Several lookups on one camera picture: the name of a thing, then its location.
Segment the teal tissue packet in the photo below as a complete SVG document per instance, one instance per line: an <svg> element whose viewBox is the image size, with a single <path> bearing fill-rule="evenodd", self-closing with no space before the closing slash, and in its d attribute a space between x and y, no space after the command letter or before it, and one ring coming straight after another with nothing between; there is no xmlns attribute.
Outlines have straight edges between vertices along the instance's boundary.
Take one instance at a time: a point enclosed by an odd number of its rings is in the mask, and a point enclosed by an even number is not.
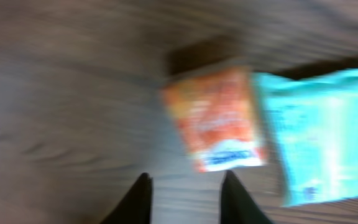
<svg viewBox="0 0 358 224"><path fill-rule="evenodd" d="M256 73L287 207L358 198L358 68L292 80Z"/></svg>

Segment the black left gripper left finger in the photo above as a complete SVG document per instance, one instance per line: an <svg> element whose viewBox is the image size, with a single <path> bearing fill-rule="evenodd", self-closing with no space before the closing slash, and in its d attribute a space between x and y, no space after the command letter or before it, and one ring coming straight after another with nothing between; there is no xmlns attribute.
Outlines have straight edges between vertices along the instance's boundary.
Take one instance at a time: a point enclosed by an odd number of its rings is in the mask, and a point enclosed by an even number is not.
<svg viewBox="0 0 358 224"><path fill-rule="evenodd" d="M153 180L144 172L100 224L151 224Z"/></svg>

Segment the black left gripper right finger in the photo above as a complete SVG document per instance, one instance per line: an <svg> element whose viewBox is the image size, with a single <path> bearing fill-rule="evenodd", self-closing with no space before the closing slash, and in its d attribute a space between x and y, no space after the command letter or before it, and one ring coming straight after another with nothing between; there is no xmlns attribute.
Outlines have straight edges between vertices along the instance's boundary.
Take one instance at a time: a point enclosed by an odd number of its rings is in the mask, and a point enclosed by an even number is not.
<svg viewBox="0 0 358 224"><path fill-rule="evenodd" d="M219 213L220 224L273 224L231 170L221 184Z"/></svg>

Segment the orange snack packet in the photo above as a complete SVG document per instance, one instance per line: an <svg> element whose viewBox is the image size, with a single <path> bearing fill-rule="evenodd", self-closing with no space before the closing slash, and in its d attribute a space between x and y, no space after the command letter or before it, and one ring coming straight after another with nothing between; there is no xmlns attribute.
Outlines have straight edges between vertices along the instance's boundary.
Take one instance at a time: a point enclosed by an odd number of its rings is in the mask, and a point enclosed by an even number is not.
<svg viewBox="0 0 358 224"><path fill-rule="evenodd" d="M173 82L163 89L163 101L198 171L266 164L248 67L229 66Z"/></svg>

